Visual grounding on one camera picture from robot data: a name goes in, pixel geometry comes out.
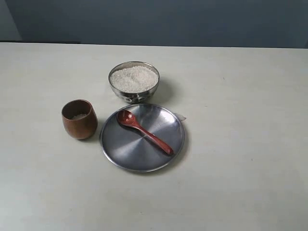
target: wooden cup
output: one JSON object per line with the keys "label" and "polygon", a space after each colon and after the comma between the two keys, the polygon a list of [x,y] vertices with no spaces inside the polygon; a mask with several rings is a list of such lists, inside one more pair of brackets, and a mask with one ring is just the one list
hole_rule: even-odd
{"label": "wooden cup", "polygon": [[92,136],[98,124],[94,109],[86,100],[67,103],[62,109],[62,120],[67,133],[78,140]]}

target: red spoon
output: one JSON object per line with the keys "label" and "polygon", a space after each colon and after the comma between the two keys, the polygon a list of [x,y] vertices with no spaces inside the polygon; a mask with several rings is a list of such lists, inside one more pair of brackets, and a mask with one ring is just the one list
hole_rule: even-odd
{"label": "red spoon", "polygon": [[155,135],[149,133],[147,130],[140,126],[140,124],[136,120],[135,115],[132,112],[129,112],[127,110],[119,111],[116,114],[116,118],[120,124],[141,131],[146,137],[148,137],[153,143],[155,143],[158,147],[164,150],[168,155],[173,154],[173,150],[168,144],[166,144],[161,139],[157,138]]}

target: table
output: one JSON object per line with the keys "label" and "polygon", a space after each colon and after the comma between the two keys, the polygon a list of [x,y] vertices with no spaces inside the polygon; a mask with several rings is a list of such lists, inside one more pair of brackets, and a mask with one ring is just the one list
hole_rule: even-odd
{"label": "table", "polygon": [[[153,64],[151,103],[187,119],[170,166],[117,168],[98,134],[127,105],[109,71]],[[0,44],[0,230],[308,230],[308,50]],[[61,108],[89,100],[87,141]]]}

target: stainless steel bowl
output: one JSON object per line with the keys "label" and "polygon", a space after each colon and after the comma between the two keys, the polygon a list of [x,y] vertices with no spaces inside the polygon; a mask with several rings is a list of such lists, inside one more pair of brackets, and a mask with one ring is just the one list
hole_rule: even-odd
{"label": "stainless steel bowl", "polygon": [[[133,66],[144,66],[144,67],[150,69],[151,71],[153,71],[155,74],[157,74],[158,82],[156,83],[156,85],[154,87],[152,87],[151,89],[143,91],[143,92],[128,93],[128,92],[123,92],[123,91],[115,88],[111,84],[110,76],[113,74],[113,72],[121,70],[121,69],[125,69],[125,68],[130,68],[130,67],[133,67]],[[108,80],[109,80],[110,87],[111,87],[112,91],[120,99],[122,99],[122,100],[124,100],[128,103],[140,103],[140,102],[143,102],[143,101],[147,100],[148,98],[150,98],[154,94],[154,92],[156,91],[156,89],[158,87],[158,83],[159,83],[159,72],[155,67],[153,67],[150,64],[147,64],[147,63],[144,63],[144,62],[138,62],[138,61],[131,61],[131,62],[119,64],[118,66],[114,67],[109,73]]]}

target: gray wall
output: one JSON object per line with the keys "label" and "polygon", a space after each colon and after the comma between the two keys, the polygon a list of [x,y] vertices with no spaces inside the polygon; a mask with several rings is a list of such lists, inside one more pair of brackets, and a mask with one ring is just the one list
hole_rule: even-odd
{"label": "gray wall", "polygon": [[308,0],[7,0],[25,40],[303,48]]}
{"label": "gray wall", "polygon": [[0,0],[0,41],[21,40],[5,0]]}

